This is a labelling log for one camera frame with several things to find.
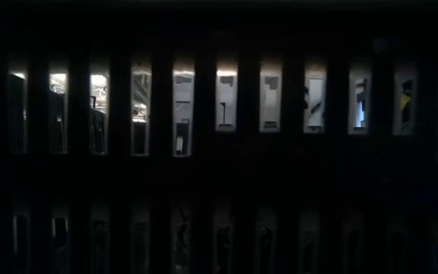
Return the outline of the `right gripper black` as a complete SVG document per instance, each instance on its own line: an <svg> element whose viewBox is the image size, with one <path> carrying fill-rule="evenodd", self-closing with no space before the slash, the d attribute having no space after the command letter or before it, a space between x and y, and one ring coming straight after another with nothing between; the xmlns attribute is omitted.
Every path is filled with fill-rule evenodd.
<svg viewBox="0 0 438 274"><path fill-rule="evenodd" d="M401 123L409 123L411 120L411 95L414 86L414 81L412 79L404 81L401 84Z"/></svg>

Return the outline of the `black slotted plastic basket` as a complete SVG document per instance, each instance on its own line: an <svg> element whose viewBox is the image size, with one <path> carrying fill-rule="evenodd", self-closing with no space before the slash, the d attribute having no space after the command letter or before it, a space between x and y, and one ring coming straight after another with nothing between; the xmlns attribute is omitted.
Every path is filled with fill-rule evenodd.
<svg viewBox="0 0 438 274"><path fill-rule="evenodd" d="M401 135L398 83L417 84ZM172 273L172 204L192 207L196 274L213 273L213 209L232 203L232 270L253 274L256 212L277 216L275 274L300 271L300 212L320 212L321 274L341 274L341 220L366 218L360 271L436 269L438 0L355 3L0 0L0 274L14 202L33 274L52 274L50 209L69 207L69 265L91 274L90 210L110 207L110 270L130 274L131 207L150 210L150 274Z"/></svg>

